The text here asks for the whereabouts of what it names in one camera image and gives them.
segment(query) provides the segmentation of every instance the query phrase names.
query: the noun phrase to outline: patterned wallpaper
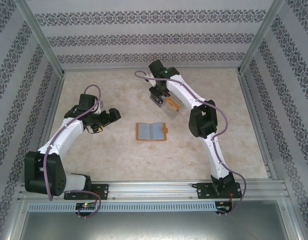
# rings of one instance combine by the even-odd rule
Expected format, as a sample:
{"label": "patterned wallpaper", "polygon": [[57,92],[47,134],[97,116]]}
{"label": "patterned wallpaper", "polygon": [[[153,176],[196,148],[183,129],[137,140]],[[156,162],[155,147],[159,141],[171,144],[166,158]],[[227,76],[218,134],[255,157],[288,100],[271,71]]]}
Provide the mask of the patterned wallpaper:
{"label": "patterned wallpaper", "polygon": [[308,239],[308,0],[287,0],[245,72],[272,161]]}
{"label": "patterned wallpaper", "polygon": [[0,237],[20,184],[23,160],[38,147],[58,81],[13,0],[0,0]]}
{"label": "patterned wallpaper", "polygon": [[28,3],[63,68],[79,70],[148,67],[157,58],[238,67],[272,0]]}

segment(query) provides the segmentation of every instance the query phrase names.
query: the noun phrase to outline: black bracket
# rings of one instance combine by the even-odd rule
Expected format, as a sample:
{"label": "black bracket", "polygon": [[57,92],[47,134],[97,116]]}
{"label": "black bracket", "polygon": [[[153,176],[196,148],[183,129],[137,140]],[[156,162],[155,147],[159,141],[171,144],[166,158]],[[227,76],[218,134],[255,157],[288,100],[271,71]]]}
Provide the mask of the black bracket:
{"label": "black bracket", "polygon": [[238,182],[234,182],[226,191],[222,191],[217,194],[213,188],[213,184],[210,182],[199,182],[192,184],[193,188],[197,189],[198,199],[229,199],[230,193],[233,199],[240,199],[242,197],[242,190]]}
{"label": "black bracket", "polygon": [[[92,184],[89,189],[100,196],[101,200],[107,200],[108,197],[108,184]],[[96,197],[88,193],[65,193],[64,200],[96,200]]]}

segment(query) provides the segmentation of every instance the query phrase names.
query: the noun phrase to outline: purple cable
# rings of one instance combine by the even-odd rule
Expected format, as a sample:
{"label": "purple cable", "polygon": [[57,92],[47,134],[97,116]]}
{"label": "purple cable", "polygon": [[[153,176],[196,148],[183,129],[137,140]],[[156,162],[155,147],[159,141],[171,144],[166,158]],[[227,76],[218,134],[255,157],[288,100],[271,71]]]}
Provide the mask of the purple cable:
{"label": "purple cable", "polygon": [[214,105],[212,105],[212,104],[209,104],[209,103],[207,103],[207,102],[204,102],[204,101],[199,100],[199,99],[189,90],[189,88],[188,88],[185,84],[182,84],[182,82],[179,82],[179,81],[173,80],[173,79],[168,79],[168,78],[150,78],[150,77],[145,77],[145,76],[137,75],[137,73],[140,73],[140,72],[141,72],[142,74],[144,74],[144,75],[147,75],[146,72],[140,71],[140,70],[136,71],[136,72],[134,73],[134,75],[135,75],[136,77],[138,77],[138,78],[145,79],[145,80],[170,81],[170,82],[174,82],[174,83],[180,84],[181,86],[183,86],[183,87],[187,90],[187,92],[188,92],[196,101],[200,102],[201,104],[207,105],[207,106],[209,106],[209,107],[211,107],[211,108],[214,108],[215,110],[217,110],[217,111],[224,117],[225,123],[226,123],[226,124],[225,124],[225,128],[224,128],[224,130],[222,130],[220,133],[217,133],[217,134],[215,134],[215,135],[212,137],[213,147],[214,147],[214,150],[215,150],[217,159],[218,159],[218,161],[220,162],[220,164],[221,164],[227,171],[232,172],[233,174],[235,174],[235,175],[241,177],[242,180],[243,180],[243,182],[244,182],[244,186],[245,186],[245,187],[244,187],[243,194],[242,194],[242,197],[239,199],[239,201],[238,201],[236,207],[229,213],[229,214],[231,214],[232,212],[234,212],[234,211],[237,209],[237,207],[240,205],[241,201],[243,200],[243,198],[244,198],[244,196],[245,196],[245,193],[246,193],[246,190],[247,190],[247,182],[246,182],[246,179],[245,179],[240,173],[235,172],[235,171],[232,171],[230,168],[228,168],[228,167],[223,163],[223,161],[220,159],[220,156],[219,156],[219,154],[218,154],[218,152],[217,152],[217,148],[216,148],[216,144],[215,144],[215,137],[220,136],[221,134],[223,134],[223,133],[228,129],[228,119],[227,119],[225,113],[224,113],[223,111],[221,111],[218,107],[216,107],[216,106],[214,106]]}
{"label": "purple cable", "polygon": [[88,215],[88,216],[81,216],[81,215],[79,215],[79,213],[80,213],[80,211],[83,209],[83,208],[80,208],[79,210],[78,210],[78,212],[77,212],[77,215],[78,215],[78,217],[79,218],[84,218],[84,219],[87,219],[87,218],[90,218],[90,217],[92,217],[93,215],[95,215],[99,210],[100,210],[100,205],[101,205],[101,199],[100,199],[100,196],[98,195],[98,194],[96,194],[96,193],[94,193],[94,192],[92,192],[92,191],[84,191],[84,190],[73,190],[73,191],[69,191],[69,193],[83,193],[83,194],[93,194],[94,196],[96,196],[97,198],[98,198],[98,200],[99,200],[99,205],[98,205],[98,207],[97,207],[97,209],[94,211],[94,212],[92,212],[90,215]]}
{"label": "purple cable", "polygon": [[[58,138],[58,136],[66,129],[66,127],[68,125],[71,125],[74,121],[76,121],[77,119],[81,118],[82,116],[86,115],[87,113],[89,113],[90,111],[92,111],[98,104],[99,104],[99,101],[100,101],[100,97],[101,97],[101,91],[100,91],[100,88],[99,86],[95,85],[95,84],[91,84],[89,86],[87,86],[87,88],[85,89],[84,91],[84,94],[86,93],[86,91],[90,88],[90,87],[96,87],[98,89],[98,92],[99,92],[99,97],[98,97],[98,100],[96,101],[96,103],[94,104],[94,106],[92,106],[89,110],[87,110],[86,112],[83,112],[81,115],[75,117],[74,119],[72,119],[71,121],[69,121],[65,126],[63,126],[57,133],[56,135],[53,137],[53,139],[50,141],[50,144],[46,150],[46,153],[44,155],[44,161],[43,161],[43,170],[44,170],[44,180],[45,180],[45,186],[46,186],[46,191],[47,191],[47,195],[48,195],[48,199],[50,201],[53,200],[53,196],[52,194],[50,193],[50,186],[49,186],[49,182],[48,182],[48,176],[47,176],[47,156],[48,156],[48,153],[51,149],[51,145],[53,145],[53,143],[56,141],[56,139]],[[89,193],[89,194],[93,194],[93,195],[97,195],[96,193],[94,192],[91,192],[91,191],[75,191],[77,193]]]}

